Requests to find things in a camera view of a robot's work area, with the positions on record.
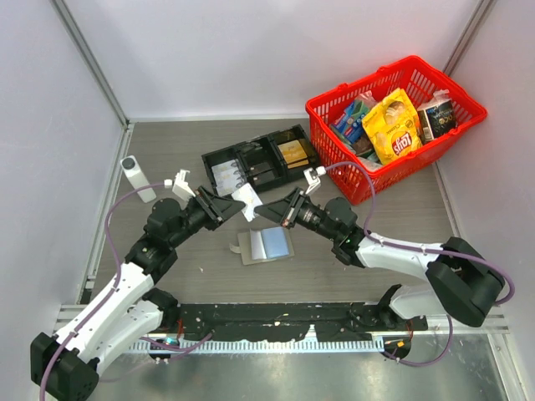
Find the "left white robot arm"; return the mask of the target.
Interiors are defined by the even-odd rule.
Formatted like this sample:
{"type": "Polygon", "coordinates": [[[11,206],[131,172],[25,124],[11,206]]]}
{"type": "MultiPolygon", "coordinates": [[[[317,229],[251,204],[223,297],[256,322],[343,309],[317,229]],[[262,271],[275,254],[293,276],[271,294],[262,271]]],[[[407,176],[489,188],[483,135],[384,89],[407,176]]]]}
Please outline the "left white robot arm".
{"type": "Polygon", "coordinates": [[[41,332],[32,341],[30,376],[39,399],[86,400],[130,345],[155,329],[172,331],[177,301],[155,285],[176,262],[176,248],[201,229],[216,230],[245,206],[204,187],[192,191],[185,206],[174,198],[158,200],[143,236],[115,260],[116,273],[98,296],[54,335],[41,332]]]}

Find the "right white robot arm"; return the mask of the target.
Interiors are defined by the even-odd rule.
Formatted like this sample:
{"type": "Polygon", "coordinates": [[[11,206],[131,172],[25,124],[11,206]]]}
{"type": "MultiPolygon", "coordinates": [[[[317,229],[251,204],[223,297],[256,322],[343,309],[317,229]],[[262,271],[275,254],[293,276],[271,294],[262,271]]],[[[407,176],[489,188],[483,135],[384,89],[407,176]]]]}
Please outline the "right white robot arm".
{"type": "Polygon", "coordinates": [[[383,237],[360,227],[343,197],[316,206],[295,189],[255,211],[284,228],[299,225],[330,240],[332,253],[346,266],[383,268],[424,281],[420,287],[392,288],[387,303],[377,310],[380,325],[389,330],[432,314],[480,327],[505,286],[503,275],[465,240],[452,236],[444,243],[415,243],[383,237]]]}

